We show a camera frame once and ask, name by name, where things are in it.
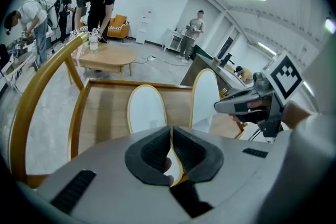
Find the man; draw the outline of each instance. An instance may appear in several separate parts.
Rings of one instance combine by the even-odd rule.
[[[67,22],[68,22],[68,15],[69,15],[69,10],[74,12],[75,10],[71,8],[71,0],[61,0],[64,9],[59,13],[59,20],[58,20],[58,25],[59,29],[61,30],[61,38],[60,41],[64,42],[67,34]]]
[[[181,41],[181,50],[180,55],[176,57],[181,59],[181,62],[188,63],[189,55],[193,48],[195,40],[200,36],[201,33],[204,33],[204,11],[200,10],[197,13],[197,19],[192,19],[190,23],[186,26],[187,32],[185,33],[184,38]]]
[[[75,29],[79,28],[80,16],[82,8],[85,7],[86,2],[91,3],[91,9],[88,17],[88,30],[92,31],[94,28],[100,29],[98,38],[100,42],[107,43],[107,33],[112,16],[114,0],[77,0],[77,8],[75,14]]]
[[[253,82],[253,74],[250,70],[245,67],[238,66],[235,70],[237,76],[241,76],[241,80],[246,84],[251,84]]]
[[[40,65],[42,65],[47,60],[46,32],[48,26],[46,10],[35,0],[24,2],[20,8],[12,11],[5,18],[4,26],[8,29],[8,35],[12,27],[16,26],[19,21],[23,31],[26,32],[27,38],[29,38],[32,31],[34,31],[36,37],[36,51],[39,55]]]

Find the concrete floor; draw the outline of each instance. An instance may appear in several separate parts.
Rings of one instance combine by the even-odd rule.
[[[136,62],[145,62],[148,56],[153,55],[174,64],[170,65],[158,59],[149,63],[135,63],[132,66],[131,77],[128,67],[125,67],[125,80],[180,84],[191,64],[189,62],[188,66],[184,65],[175,58],[176,52],[170,50],[163,52],[161,47],[156,45],[141,45],[130,40],[123,44],[117,41],[110,43],[132,48],[136,51]],[[83,80],[121,79],[119,74],[96,73],[93,70],[85,71],[84,68],[78,68],[78,72]],[[66,163],[68,130],[78,93],[75,84],[70,85],[63,64],[46,86],[30,125],[26,151],[26,168],[29,174],[49,174]],[[5,160],[7,160],[10,126],[19,99],[18,93],[11,88],[8,88],[0,99],[0,152]]]

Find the orange armchair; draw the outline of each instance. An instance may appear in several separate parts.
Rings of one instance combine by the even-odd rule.
[[[123,39],[128,36],[128,33],[130,31],[130,25],[124,24],[126,20],[127,16],[122,16],[119,14],[117,14],[115,18],[111,18],[108,36],[120,38],[122,39],[122,42],[124,42]]]

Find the oval coffee table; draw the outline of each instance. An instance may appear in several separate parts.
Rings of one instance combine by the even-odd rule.
[[[77,50],[71,54],[72,61],[75,66],[102,70],[112,73],[120,73],[123,78],[123,67],[128,65],[130,68],[130,76],[132,76],[132,63],[136,59],[133,50],[124,46],[98,43],[98,52],[92,53],[90,48],[82,50],[77,59]]]

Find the white t-shirt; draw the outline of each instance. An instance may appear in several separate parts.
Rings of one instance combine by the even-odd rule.
[[[48,16],[47,11],[43,9],[43,7],[37,1],[34,0],[28,0],[27,2],[23,3],[21,7],[17,9],[17,11],[21,14],[20,23],[22,25],[22,29],[26,29],[27,24],[30,23],[36,15],[39,18],[39,22],[34,28],[43,23]]]

